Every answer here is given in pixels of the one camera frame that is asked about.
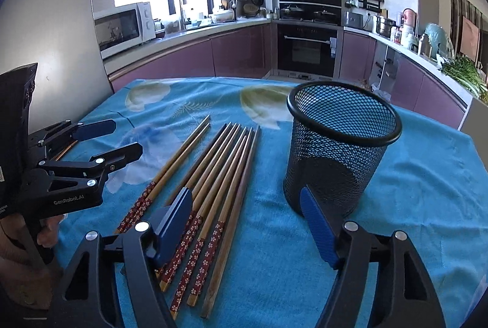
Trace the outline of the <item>left hand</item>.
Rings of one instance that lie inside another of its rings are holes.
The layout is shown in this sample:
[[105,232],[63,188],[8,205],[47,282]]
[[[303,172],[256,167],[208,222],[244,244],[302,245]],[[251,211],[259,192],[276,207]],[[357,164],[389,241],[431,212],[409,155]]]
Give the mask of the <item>left hand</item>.
[[22,216],[1,219],[1,288],[19,306],[46,310],[63,269],[56,259],[49,264],[37,262],[27,250],[30,240]]

